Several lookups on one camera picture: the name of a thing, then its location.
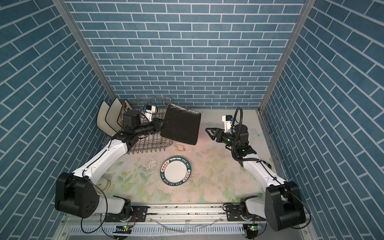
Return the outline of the black square plate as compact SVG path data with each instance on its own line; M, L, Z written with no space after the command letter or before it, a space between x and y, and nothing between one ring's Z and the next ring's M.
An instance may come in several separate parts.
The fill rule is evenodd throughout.
M200 112L168 104L161 129L161 137L187 145L196 145L201 123Z

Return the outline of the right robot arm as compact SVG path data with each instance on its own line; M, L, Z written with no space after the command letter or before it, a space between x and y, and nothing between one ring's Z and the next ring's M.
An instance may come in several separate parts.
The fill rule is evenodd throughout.
M226 145L233 159L245 168L264 188L265 199L249 196L239 203L241 216L248 220L261 217L274 231L297 228L307 221L305 205L296 183L287 182L272 171L249 144L246 126L236 125L232 130L206 128L209 137Z

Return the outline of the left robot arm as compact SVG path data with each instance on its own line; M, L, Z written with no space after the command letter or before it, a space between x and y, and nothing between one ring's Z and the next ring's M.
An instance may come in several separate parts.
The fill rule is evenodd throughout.
M62 173L56 181L55 209L82 219L93 214L117 215L121 221L131 218L131 201L123 197L108 198L97 189L102 175L121 156L125 155L140 138L157 133L162 119L141 122L140 112L124 113L124 125L111 137L107 145L83 166L72 173Z

